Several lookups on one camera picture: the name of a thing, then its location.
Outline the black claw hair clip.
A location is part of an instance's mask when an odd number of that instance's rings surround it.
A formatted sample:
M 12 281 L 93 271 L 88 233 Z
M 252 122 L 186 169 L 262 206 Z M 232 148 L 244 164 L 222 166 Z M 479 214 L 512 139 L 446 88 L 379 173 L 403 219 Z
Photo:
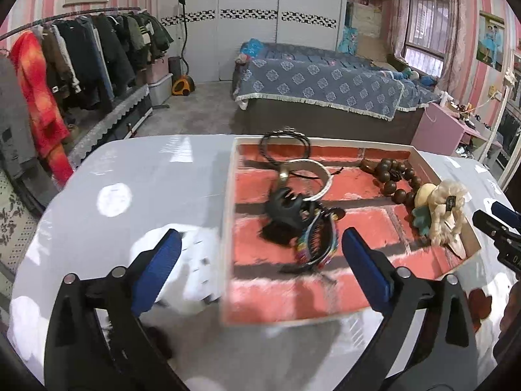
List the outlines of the black claw hair clip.
M 290 187 L 269 193 L 264 205 L 268 222 L 261 229 L 261 236 L 270 242 L 288 246 L 314 219 L 318 208 L 316 201 L 305 200 L 303 194 L 293 193 Z

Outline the clothes rack with garments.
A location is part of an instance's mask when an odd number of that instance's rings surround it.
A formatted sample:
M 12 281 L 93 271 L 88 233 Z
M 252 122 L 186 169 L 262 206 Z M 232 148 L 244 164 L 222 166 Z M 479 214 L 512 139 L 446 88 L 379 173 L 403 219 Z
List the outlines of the clothes rack with garments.
M 101 145 L 132 137 L 163 99 L 155 68 L 173 38 L 138 7 L 69 11 L 2 36 L 26 97 L 35 147 L 62 187 Z

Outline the grey polar bear tablecloth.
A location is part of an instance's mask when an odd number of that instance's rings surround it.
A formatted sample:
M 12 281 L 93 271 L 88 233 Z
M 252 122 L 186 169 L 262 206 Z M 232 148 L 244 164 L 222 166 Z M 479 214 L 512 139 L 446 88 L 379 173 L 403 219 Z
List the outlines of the grey polar bear tablecloth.
M 465 290 L 491 297 L 477 333 L 478 376 L 495 367 L 500 325 L 520 308 L 520 284 L 478 234 L 469 259 L 421 248 L 405 211 L 384 202 L 355 163 L 387 154 L 412 158 L 423 177 L 465 184 L 465 210 L 505 201 L 479 163 L 409 147 L 317 138 L 314 159 L 346 162 L 326 199 L 347 205 L 343 226 L 423 277 L 453 272 Z M 127 265 L 170 228 L 183 253 L 164 291 L 164 305 L 145 314 L 174 341 L 180 376 L 196 390 L 330 390 L 373 336 L 381 316 L 371 311 L 342 259 L 331 262 L 336 286 L 278 279 L 268 266 L 290 251 L 258 238 L 256 209 L 273 173 L 259 166 L 257 139 L 231 135 L 171 135 L 112 141 L 90 154 L 51 201 L 18 268 L 9 340 L 36 378 L 43 375 L 52 305 L 68 273 L 82 279 Z M 247 162 L 255 165 L 248 167 Z

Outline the pink bedside cabinet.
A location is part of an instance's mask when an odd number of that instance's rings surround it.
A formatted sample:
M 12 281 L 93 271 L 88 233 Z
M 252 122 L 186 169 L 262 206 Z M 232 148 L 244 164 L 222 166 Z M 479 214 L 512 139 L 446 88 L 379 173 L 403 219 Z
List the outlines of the pink bedside cabinet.
M 430 103 L 424 108 L 412 146 L 428 153 L 453 156 L 460 144 L 472 144 L 472 156 L 479 158 L 489 135 L 461 123 L 453 111 Z

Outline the window with pink curtains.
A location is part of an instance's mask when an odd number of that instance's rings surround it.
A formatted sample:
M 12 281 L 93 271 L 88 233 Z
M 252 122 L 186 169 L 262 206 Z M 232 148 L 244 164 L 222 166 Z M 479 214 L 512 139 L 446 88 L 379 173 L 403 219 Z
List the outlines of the window with pink curtains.
M 467 23 L 467 0 L 392 0 L 388 45 L 454 95 L 464 77 Z

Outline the standing mirror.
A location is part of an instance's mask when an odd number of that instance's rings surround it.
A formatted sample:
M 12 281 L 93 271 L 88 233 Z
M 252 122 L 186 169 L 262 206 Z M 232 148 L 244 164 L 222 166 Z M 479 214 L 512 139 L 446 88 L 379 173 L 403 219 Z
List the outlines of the standing mirror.
M 485 129 L 485 144 L 478 160 L 485 165 L 504 191 L 520 166 L 520 51 L 514 51 L 509 72 L 514 84 L 493 127 Z

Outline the white sliding wardrobe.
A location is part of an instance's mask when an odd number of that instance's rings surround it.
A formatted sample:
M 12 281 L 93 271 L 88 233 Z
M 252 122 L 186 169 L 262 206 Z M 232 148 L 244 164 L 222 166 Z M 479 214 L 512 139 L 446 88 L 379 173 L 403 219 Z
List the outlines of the white sliding wardrobe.
M 259 41 L 333 50 L 343 0 L 186 0 L 186 61 L 197 83 L 230 80 L 241 44 Z M 177 0 L 158 0 L 158 17 L 180 55 L 183 27 Z

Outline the wall poster of couple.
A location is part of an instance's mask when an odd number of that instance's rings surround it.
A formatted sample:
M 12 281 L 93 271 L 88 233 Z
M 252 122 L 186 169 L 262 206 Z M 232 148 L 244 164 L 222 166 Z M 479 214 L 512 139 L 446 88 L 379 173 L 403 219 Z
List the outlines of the wall poster of couple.
M 505 23 L 484 11 L 480 12 L 477 60 L 501 72 L 504 53 Z

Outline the cream fluffy scrunchie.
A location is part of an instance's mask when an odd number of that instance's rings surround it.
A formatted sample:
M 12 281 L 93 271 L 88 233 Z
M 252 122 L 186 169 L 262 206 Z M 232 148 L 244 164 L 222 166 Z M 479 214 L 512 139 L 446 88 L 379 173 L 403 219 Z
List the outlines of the cream fluffy scrunchie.
M 464 207 L 468 189 L 455 180 L 440 182 L 428 196 L 431 215 L 429 238 L 433 245 L 453 243 L 461 233 L 466 218 Z

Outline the garment steamer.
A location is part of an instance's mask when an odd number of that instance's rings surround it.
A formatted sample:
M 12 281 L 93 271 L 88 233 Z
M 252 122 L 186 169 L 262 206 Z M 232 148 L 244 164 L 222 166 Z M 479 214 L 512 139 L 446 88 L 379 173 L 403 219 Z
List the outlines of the garment steamer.
M 195 83 L 190 76 L 190 66 L 186 61 L 186 45 L 188 41 L 188 27 L 186 18 L 186 0 L 177 0 L 181 5 L 180 22 L 183 27 L 183 44 L 178 57 L 169 58 L 169 68 L 172 74 L 171 93 L 174 96 L 189 96 L 195 91 Z

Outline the bed with blue cover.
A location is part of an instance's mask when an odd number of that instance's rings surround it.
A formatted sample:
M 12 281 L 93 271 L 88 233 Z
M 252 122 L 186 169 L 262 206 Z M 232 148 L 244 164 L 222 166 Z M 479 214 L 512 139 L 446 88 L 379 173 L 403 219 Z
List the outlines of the bed with blue cover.
M 286 43 L 248 41 L 232 97 L 246 129 L 290 126 L 313 137 L 409 144 L 439 95 L 371 60 Z

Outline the red brick-pattern jewelry tray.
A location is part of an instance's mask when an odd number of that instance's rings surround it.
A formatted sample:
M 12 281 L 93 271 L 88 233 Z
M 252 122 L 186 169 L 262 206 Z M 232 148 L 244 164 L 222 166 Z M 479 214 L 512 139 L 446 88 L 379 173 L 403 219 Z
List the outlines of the red brick-pattern jewelry tray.
M 234 140 L 226 190 L 222 253 L 226 261 L 221 319 L 228 326 L 299 325 L 359 311 L 368 302 L 342 253 L 345 229 L 357 229 L 366 243 L 395 266 L 419 277 L 439 279 L 473 259 L 480 243 L 469 224 L 462 239 L 465 259 L 447 246 L 432 245 L 413 227 L 412 210 L 383 192 L 365 172 L 382 160 L 403 163 L 411 180 L 439 184 L 429 162 L 411 146 L 317 138 L 311 157 L 333 175 L 311 224 L 288 246 L 261 236 L 268 222 L 264 205 L 277 185 L 277 162 L 301 156 L 292 138 L 278 138 L 263 156 L 255 137 Z M 290 176 L 287 186 L 304 197 L 319 180 Z

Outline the white strap wristwatch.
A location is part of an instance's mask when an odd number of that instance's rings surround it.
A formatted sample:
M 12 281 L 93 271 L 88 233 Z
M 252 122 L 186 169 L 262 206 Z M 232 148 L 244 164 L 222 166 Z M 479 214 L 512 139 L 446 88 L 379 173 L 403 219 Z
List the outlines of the white strap wristwatch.
M 322 199 L 333 184 L 333 175 L 328 169 L 323 164 L 309 158 L 292 159 L 282 162 L 278 168 L 276 187 L 286 187 L 290 176 L 320 181 L 320 190 L 313 195 L 306 196 L 304 201 L 318 201 Z

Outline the cream flower hair clip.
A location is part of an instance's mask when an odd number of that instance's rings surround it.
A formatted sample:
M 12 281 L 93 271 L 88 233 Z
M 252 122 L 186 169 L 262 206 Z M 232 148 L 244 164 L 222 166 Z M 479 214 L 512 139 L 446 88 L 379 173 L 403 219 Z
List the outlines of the cream flower hair clip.
M 428 196 L 434 190 L 434 187 L 436 187 L 435 184 L 423 184 L 416 192 L 414 208 L 412 209 L 413 227 L 418 230 L 419 235 L 427 237 L 429 240 L 430 238 L 428 235 L 431 226 L 431 215 L 428 208 Z M 460 234 L 456 238 L 455 242 L 439 246 L 447 246 L 449 250 L 458 257 L 458 259 L 465 259 L 466 251 L 464 250 Z

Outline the orange fabric bow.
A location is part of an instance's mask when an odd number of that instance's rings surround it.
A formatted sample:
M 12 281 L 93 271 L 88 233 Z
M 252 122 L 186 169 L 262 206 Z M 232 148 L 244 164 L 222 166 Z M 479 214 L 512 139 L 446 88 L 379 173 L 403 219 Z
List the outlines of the orange fabric bow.
M 490 315 L 492 300 L 492 296 L 487 296 L 482 289 L 474 289 L 469 293 L 467 302 L 475 333 L 481 328 L 481 321 Z

